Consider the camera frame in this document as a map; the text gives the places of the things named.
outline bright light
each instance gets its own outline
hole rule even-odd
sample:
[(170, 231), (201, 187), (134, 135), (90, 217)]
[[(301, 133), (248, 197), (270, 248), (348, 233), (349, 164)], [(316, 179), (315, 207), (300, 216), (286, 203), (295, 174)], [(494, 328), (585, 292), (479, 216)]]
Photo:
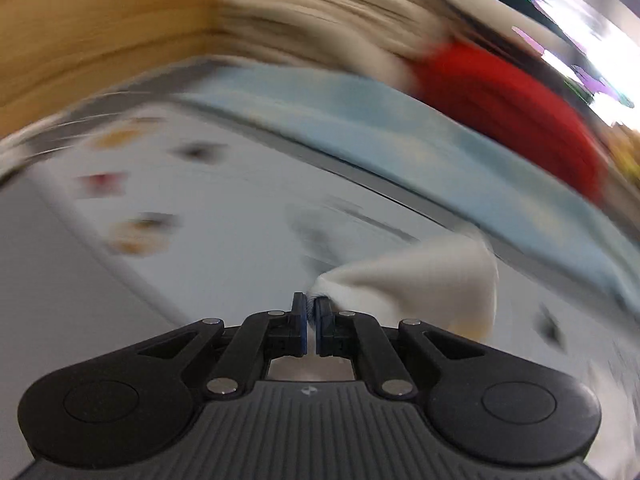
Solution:
[(563, 76), (572, 79), (573, 81), (579, 83), (580, 80), (578, 76), (575, 75), (575, 72), (571, 70), (567, 65), (565, 65), (562, 61), (560, 61), (556, 56), (554, 56), (548, 50), (545, 50), (545, 53), (542, 55), (542, 59), (545, 60), (549, 65), (558, 70)]

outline metal screw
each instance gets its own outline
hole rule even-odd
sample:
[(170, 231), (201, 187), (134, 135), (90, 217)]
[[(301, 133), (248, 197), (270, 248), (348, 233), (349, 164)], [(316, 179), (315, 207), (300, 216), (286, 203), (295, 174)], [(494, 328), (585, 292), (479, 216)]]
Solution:
[(238, 389), (238, 383), (228, 377), (217, 377), (207, 383), (207, 390), (212, 394), (232, 394)]
[(414, 390), (414, 387), (411, 383), (403, 381), (402, 379), (390, 379), (382, 383), (382, 390), (386, 394), (402, 397), (410, 394)]

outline light blue fabric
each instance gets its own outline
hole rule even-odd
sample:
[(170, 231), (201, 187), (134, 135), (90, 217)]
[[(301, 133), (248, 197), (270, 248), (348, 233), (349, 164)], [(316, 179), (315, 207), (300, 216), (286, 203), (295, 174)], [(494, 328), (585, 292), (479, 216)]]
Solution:
[(640, 250), (599, 209), (407, 95), (357, 76), (258, 65), (220, 70), (182, 97), (414, 190), (640, 316)]

